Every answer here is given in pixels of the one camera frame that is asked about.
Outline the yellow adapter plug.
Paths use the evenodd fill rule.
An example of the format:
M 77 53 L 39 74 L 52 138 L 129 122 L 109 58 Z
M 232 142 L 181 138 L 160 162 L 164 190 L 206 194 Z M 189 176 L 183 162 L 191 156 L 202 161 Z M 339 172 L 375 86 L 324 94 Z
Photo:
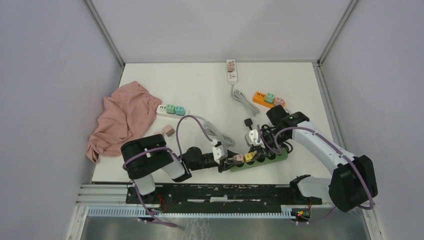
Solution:
M 245 163 L 252 163 L 255 160 L 256 154 L 257 154 L 256 151 L 246 153 L 244 155 L 244 162 Z

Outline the green power strip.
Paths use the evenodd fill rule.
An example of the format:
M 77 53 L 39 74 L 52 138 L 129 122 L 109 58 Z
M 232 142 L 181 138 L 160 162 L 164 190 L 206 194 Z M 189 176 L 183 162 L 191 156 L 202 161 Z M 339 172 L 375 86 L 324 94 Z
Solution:
M 253 162 L 249 162 L 249 163 L 235 162 L 234 163 L 235 165 L 232 168 L 230 168 L 229 171 L 230 172 L 239 172 L 239 171 L 243 171 L 243 170 L 262 167 L 262 166 L 265 166 L 265 165 L 285 161 L 285 160 L 288 159 L 288 155 L 289 155 L 289 152 L 285 148 L 283 148 L 279 152 L 279 154 L 276 154 L 273 151 L 267 151 L 267 158 L 255 158 Z

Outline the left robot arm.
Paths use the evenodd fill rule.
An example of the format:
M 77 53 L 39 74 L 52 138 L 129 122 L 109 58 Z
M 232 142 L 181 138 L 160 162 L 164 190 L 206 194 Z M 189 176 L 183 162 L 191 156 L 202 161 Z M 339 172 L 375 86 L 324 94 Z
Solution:
M 158 195 L 153 178 L 157 170 L 163 170 L 174 182 L 180 183 L 192 177 L 191 171 L 210 168 L 217 168 L 220 173 L 226 171 L 233 166 L 237 155 L 213 140 L 210 153 L 202 153 L 194 146 L 178 156 L 161 134 L 129 141 L 120 150 L 124 160 L 122 168 L 134 183 L 138 197 L 147 204 L 154 202 Z

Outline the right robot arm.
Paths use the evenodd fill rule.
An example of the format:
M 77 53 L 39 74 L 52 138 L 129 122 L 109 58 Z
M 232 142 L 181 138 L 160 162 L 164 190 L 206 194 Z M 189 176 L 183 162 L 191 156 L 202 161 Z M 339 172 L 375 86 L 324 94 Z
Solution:
M 302 175 L 293 180 L 289 199 L 302 204 L 309 197 L 330 201 L 346 213 L 354 208 L 372 210 L 378 186 L 372 160 L 356 156 L 325 137 L 302 112 L 287 112 L 281 105 L 266 113 L 271 125 L 252 128 L 245 141 L 256 152 L 253 159 L 263 159 L 283 153 L 283 145 L 293 140 L 315 156 L 331 174 L 330 178 Z

